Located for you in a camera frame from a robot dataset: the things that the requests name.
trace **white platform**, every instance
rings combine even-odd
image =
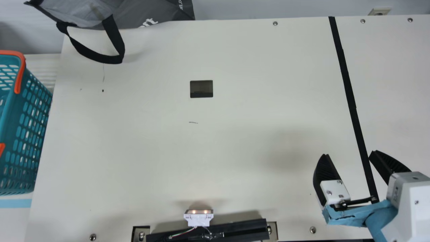
[[[336,19],[368,153],[430,176],[430,15]],[[374,174],[383,199],[387,185]]]
[[[369,195],[328,18],[273,21],[122,31],[121,65],[66,39],[26,241],[128,241],[132,226],[184,228],[198,205],[215,223],[277,221],[281,241],[369,238],[327,226],[312,186],[328,153],[352,199]],[[70,33],[113,49],[104,32]],[[190,99],[193,80],[213,80],[214,97]]]

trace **black rectangular hole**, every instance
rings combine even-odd
[[[190,98],[213,97],[212,80],[190,81]]]

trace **gray shopping bag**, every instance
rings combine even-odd
[[[81,55],[106,64],[120,64],[125,46],[118,29],[147,27],[161,22],[194,20],[192,0],[30,0],[25,2],[57,22]],[[72,38],[67,27],[104,29],[117,56],[97,53]]]

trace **white wall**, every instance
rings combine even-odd
[[[0,0],[0,49],[24,54],[60,53],[63,34],[55,22],[24,5]],[[429,14],[430,0],[194,0],[196,19],[264,19],[364,16],[374,7],[392,15]]]

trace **teal plastic basket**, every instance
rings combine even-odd
[[[23,54],[0,50],[0,195],[34,190],[51,100]]]

